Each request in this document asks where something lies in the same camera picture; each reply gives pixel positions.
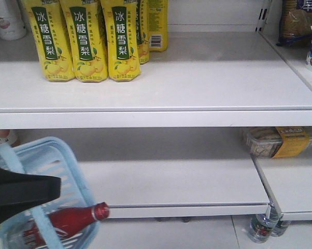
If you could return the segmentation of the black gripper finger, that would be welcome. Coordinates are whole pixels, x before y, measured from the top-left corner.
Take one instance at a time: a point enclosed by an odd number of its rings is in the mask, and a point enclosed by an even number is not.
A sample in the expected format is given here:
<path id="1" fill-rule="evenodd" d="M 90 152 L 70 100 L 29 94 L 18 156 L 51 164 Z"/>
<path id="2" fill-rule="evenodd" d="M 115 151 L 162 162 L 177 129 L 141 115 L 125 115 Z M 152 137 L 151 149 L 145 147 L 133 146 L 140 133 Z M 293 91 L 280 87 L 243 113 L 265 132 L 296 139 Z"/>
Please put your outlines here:
<path id="1" fill-rule="evenodd" d="M 59 177 L 22 174 L 0 168 L 0 224 L 60 195 Z"/>

